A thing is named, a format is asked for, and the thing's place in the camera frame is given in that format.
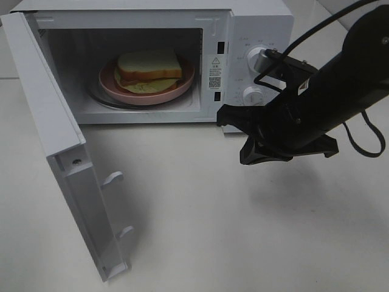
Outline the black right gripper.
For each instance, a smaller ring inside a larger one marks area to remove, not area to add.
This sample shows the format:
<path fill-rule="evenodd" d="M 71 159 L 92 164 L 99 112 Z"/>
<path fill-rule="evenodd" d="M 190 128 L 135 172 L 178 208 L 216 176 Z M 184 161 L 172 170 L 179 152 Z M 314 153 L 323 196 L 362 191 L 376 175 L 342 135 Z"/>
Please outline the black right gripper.
<path fill-rule="evenodd" d="M 286 102 L 277 106 L 232 106 L 216 113 L 218 127 L 231 125 L 248 135 L 239 153 L 242 165 L 289 162 L 296 156 L 339 152 L 326 133 L 339 125 L 335 106 L 316 102 Z"/>

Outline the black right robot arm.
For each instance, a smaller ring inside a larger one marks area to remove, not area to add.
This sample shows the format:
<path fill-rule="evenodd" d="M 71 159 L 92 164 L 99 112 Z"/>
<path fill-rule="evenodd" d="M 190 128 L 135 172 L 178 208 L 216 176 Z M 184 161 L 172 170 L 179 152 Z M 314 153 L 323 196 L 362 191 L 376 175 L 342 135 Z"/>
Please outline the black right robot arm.
<path fill-rule="evenodd" d="M 264 106 L 223 105 L 218 126 L 231 125 L 246 133 L 240 162 L 253 165 L 288 162 L 296 156 L 336 155 L 337 141 L 328 136 L 388 95 L 388 6 L 380 5 L 349 29 L 342 50 L 322 68 L 291 58 L 289 53 L 307 38 L 365 5 L 357 1 L 322 21 L 284 52 L 262 50 L 256 60 L 256 85 L 266 76 L 285 82 Z"/>

